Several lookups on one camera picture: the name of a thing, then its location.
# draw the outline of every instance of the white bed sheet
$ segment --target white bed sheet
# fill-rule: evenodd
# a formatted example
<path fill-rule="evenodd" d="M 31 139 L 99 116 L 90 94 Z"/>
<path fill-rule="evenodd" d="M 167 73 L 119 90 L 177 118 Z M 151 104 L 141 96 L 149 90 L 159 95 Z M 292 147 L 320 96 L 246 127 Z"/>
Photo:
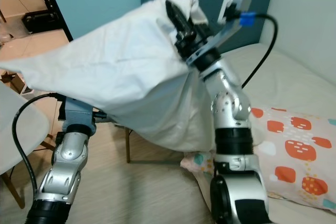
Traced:
<path fill-rule="evenodd" d="M 244 81 L 267 50 L 253 44 L 223 54 Z M 289 57 L 273 51 L 244 88 L 252 106 L 273 106 L 289 111 L 336 118 L 336 87 Z M 205 202 L 210 207 L 210 175 L 195 173 Z M 269 215 L 275 223 L 332 224 L 336 215 L 286 200 L 269 199 Z"/>

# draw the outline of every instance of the bed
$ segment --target bed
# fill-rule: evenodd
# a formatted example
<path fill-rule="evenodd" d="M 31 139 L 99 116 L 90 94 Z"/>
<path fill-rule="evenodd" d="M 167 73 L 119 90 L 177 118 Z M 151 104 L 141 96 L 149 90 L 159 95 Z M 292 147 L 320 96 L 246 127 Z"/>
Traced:
<path fill-rule="evenodd" d="M 216 20 L 222 1 L 199 0 L 214 31 L 221 28 Z M 269 2 L 270 0 L 253 0 L 250 9 L 266 13 Z M 220 52 L 232 63 L 242 80 L 247 78 L 267 50 L 266 45 L 259 43 L 263 25 L 264 21 L 258 20 L 253 28 L 240 30 L 220 48 Z M 336 116 L 336 87 L 280 52 L 273 51 L 270 54 L 245 87 L 245 91 L 252 106 L 268 105 L 329 118 Z M 193 174 L 210 208 L 211 175 L 202 172 Z M 327 210 L 274 198 L 269 198 L 269 203 L 270 218 L 276 223 L 336 223 L 336 215 Z"/>
<path fill-rule="evenodd" d="M 231 62 L 240 78 L 245 80 L 266 50 L 266 45 L 253 44 L 229 51 L 223 56 Z M 245 91 L 253 106 L 267 104 L 328 118 L 336 116 L 336 87 L 277 51 L 270 54 Z M 211 175 L 194 173 L 194 176 L 205 202 L 210 207 Z M 276 223 L 336 222 L 336 215 L 327 210 L 302 206 L 287 200 L 269 200 L 270 218 Z"/>

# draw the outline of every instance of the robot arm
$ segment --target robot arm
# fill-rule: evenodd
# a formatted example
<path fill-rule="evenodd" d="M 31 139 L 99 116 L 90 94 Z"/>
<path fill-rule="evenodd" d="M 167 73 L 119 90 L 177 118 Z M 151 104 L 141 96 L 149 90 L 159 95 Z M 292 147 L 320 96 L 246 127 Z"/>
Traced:
<path fill-rule="evenodd" d="M 216 174 L 211 182 L 211 204 L 218 224 L 271 223 L 259 160 L 253 154 L 250 102 L 239 78 L 217 50 L 241 28 L 238 20 L 226 19 L 247 11 L 250 2 L 224 0 L 219 21 L 226 26 L 214 37 L 207 24 L 194 25 L 177 6 L 166 2 L 167 14 L 177 28 L 175 46 L 186 63 L 199 70 L 213 100 Z"/>
<path fill-rule="evenodd" d="M 66 98 L 60 111 L 63 132 L 57 134 L 53 166 L 34 197 L 26 224 L 66 223 L 80 183 L 80 172 L 88 160 L 89 137 L 96 132 L 95 116 L 105 116 L 72 98 Z"/>

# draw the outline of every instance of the red polka dot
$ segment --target red polka dot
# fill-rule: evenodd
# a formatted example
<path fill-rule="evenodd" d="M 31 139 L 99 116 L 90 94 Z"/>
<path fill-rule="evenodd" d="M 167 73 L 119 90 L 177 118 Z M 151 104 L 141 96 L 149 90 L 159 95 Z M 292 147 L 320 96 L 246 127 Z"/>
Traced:
<path fill-rule="evenodd" d="M 264 115 L 263 110 L 257 108 L 251 108 L 251 112 L 256 118 L 261 118 Z"/>
<path fill-rule="evenodd" d="M 302 189 L 312 195 L 322 195 L 328 192 L 328 185 L 321 179 L 305 177 L 302 180 Z"/>
<path fill-rule="evenodd" d="M 267 121 L 268 131 L 282 133 L 284 131 L 283 123 L 277 121 Z"/>
<path fill-rule="evenodd" d="M 331 142 L 328 139 L 317 137 L 317 136 L 313 137 L 312 139 L 315 140 L 315 143 L 321 147 L 328 148 L 328 149 L 331 148 Z"/>
<path fill-rule="evenodd" d="M 314 161 L 316 159 L 316 150 L 308 144 L 295 140 L 287 140 L 285 142 L 285 149 L 289 156 L 305 161 Z"/>
<path fill-rule="evenodd" d="M 275 175 L 278 177 L 278 180 L 288 183 L 294 183 L 296 180 L 295 170 L 285 166 L 275 168 Z"/>
<path fill-rule="evenodd" d="M 304 119 L 304 118 L 292 117 L 291 125 L 293 125 L 295 128 L 298 128 L 298 129 L 311 130 L 311 123 L 307 119 Z"/>
<path fill-rule="evenodd" d="M 272 108 L 273 110 L 277 110 L 277 111 L 284 111 L 284 112 L 286 112 L 287 110 L 285 110 L 285 109 L 276 109 L 276 108 Z"/>

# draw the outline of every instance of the tiled floor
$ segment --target tiled floor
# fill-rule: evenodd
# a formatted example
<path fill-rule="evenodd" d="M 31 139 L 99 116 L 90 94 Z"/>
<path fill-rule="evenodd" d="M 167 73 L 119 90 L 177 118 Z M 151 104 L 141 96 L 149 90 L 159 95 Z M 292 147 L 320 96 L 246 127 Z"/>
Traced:
<path fill-rule="evenodd" d="M 21 39 L 13 39 L 0 49 L 0 60 L 12 60 L 36 56 L 66 45 L 67 43 L 68 39 L 63 30 L 47 31 L 45 33 L 29 35 Z M 57 134 L 61 128 L 61 123 L 57 121 L 57 101 L 55 99 L 42 99 L 36 102 L 36 105 L 49 119 L 49 133 L 52 135 Z"/>
<path fill-rule="evenodd" d="M 0 49 L 0 60 L 31 57 L 66 43 L 62 30 L 31 35 L 6 43 Z M 49 132 L 55 135 L 61 129 L 57 121 L 59 104 L 45 99 L 38 107 L 47 114 Z M 124 132 L 111 123 L 97 124 L 88 148 L 89 159 L 81 172 L 82 180 L 67 223 L 213 223 L 197 181 L 179 166 L 182 153 L 160 148 L 132 133 L 133 162 L 127 164 Z M 33 152 L 28 158 L 40 185 L 50 167 L 51 151 Z M 0 223 L 24 223 L 32 203 L 32 187 L 23 162 L 16 166 L 12 181 L 26 207 L 20 209 L 1 182 Z"/>

